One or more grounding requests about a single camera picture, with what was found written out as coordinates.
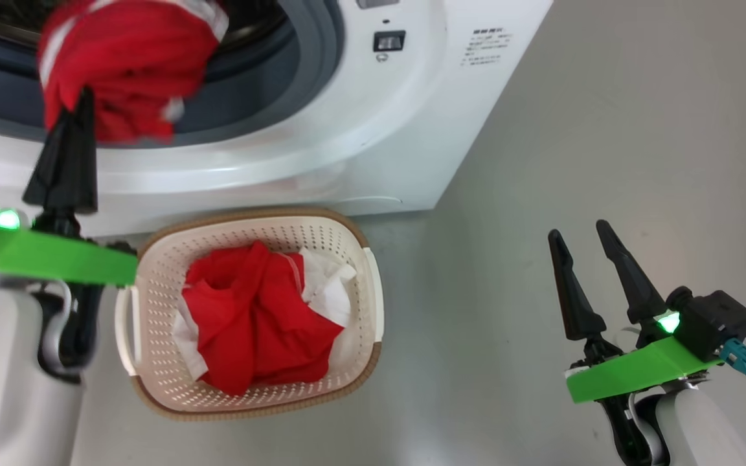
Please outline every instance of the white cloth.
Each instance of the white cloth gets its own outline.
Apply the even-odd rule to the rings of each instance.
[[[172,337],[193,380],[201,378],[209,371],[207,362],[198,352],[198,335],[198,325],[195,324],[195,319],[192,318],[192,313],[181,296],[177,303],[177,315],[172,324]]]
[[[346,285],[356,270],[319,251],[301,248],[304,260],[304,291],[301,298],[310,309],[335,324],[350,325],[350,296]]]
[[[356,270],[319,251],[301,248],[299,254],[304,262],[304,289],[301,292],[304,303],[323,318],[347,328],[352,307],[346,286],[356,277]],[[198,334],[198,325],[181,296],[172,324],[172,338],[194,380],[209,370],[198,351]]]

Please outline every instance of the white plastic basket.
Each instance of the white plastic basket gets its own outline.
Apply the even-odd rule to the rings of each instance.
[[[357,272],[349,288],[355,324],[335,340],[330,369],[322,380],[255,386],[233,397],[192,380],[172,340],[172,322],[192,262],[212,250],[245,247],[256,239],[273,251],[307,247],[352,265]],[[385,328],[381,278],[367,240],[343,216],[329,210],[285,209],[192,222],[157,233],[140,256],[134,286],[120,290],[117,297],[117,349],[137,394],[164,416],[210,421],[301,409],[353,392],[376,367]]]

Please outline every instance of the white stripe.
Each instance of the white stripe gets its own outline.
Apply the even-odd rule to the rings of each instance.
[[[56,57],[59,56],[60,50],[62,50],[62,44],[65,43],[65,39],[74,25],[83,16],[95,12],[98,9],[104,8],[112,3],[119,2],[121,0],[95,0],[91,3],[88,11],[85,14],[79,15],[79,17],[69,18],[67,21],[57,27],[54,32],[51,32],[51,37],[48,39],[48,45],[42,52],[42,57],[39,59],[39,79],[42,82],[42,87],[48,85],[48,80],[51,78],[51,71],[53,71],[54,63],[56,63]],[[212,34],[215,36],[218,42],[223,39],[226,33],[226,29],[229,28],[229,17],[226,16],[226,12],[220,8],[215,0],[150,0],[151,2],[160,3],[171,3],[175,6],[180,6],[186,10],[190,15],[198,17],[209,26]]]

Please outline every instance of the white washing machine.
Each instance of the white washing machine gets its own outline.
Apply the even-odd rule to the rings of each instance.
[[[98,150],[100,213],[81,216],[84,234],[248,206],[433,208],[551,0],[250,3],[174,145]],[[33,212],[21,193],[44,138],[41,18],[9,21],[0,16],[0,205]]]

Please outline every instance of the green strip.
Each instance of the green strip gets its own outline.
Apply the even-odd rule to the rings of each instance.
[[[675,337],[669,337],[571,375],[566,384],[572,401],[584,403],[668,383],[717,363],[701,362]]]
[[[134,283],[137,258],[76,239],[0,229],[0,272],[41,280],[127,286]]]

